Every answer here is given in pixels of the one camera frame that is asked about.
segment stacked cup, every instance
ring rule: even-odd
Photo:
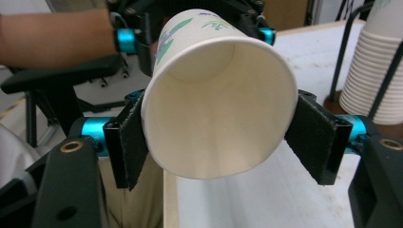
[[[350,114],[368,115],[391,61],[402,42],[403,1],[376,0],[362,29],[340,97]],[[374,116],[382,125],[403,123],[403,64],[400,62]]]

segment chair wheel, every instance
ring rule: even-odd
[[[107,82],[106,82],[105,79],[101,79],[100,86],[101,87],[107,87]]]
[[[122,78],[126,79],[126,78],[128,78],[128,77],[129,77],[128,72],[127,72],[127,71],[124,71],[124,72],[122,73]]]

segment floor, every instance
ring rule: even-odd
[[[122,101],[126,94],[146,88],[150,81],[150,77],[141,73],[138,68],[138,60],[136,56],[125,56],[129,65],[129,77],[123,78],[121,72],[106,78],[107,87],[101,87],[100,81],[93,83],[84,83],[75,86],[77,96],[91,104],[103,104]],[[0,83],[7,80],[11,74],[6,68],[0,68]],[[25,126],[25,99],[24,93],[5,94],[0,91],[0,123],[10,129],[15,135],[21,139],[26,138]],[[93,114],[85,113],[85,116],[117,116],[121,107],[113,108],[104,113]],[[48,122],[42,112],[37,109],[38,123],[38,149],[42,152],[44,149],[51,149],[53,145],[59,143],[65,138],[60,127],[48,127]]]

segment chair armrest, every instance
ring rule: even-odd
[[[116,74],[122,67],[123,60],[123,56],[118,54],[73,67],[51,70],[28,69],[9,77],[1,84],[1,88],[5,93],[11,94],[37,88],[75,86],[90,79]]]

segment person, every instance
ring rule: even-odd
[[[0,15],[0,65],[43,69],[70,67],[116,54],[113,30],[107,9]],[[6,132],[0,134],[3,138],[0,139],[0,161],[15,164],[12,169],[0,167],[9,170],[9,176],[2,180],[5,183],[38,157],[5,127],[1,126],[0,132]],[[15,150],[20,158],[10,156]],[[24,162],[17,165],[18,159]],[[109,160],[99,161],[99,166],[111,227],[163,227],[163,170],[150,155],[139,183],[131,192],[115,187]]]

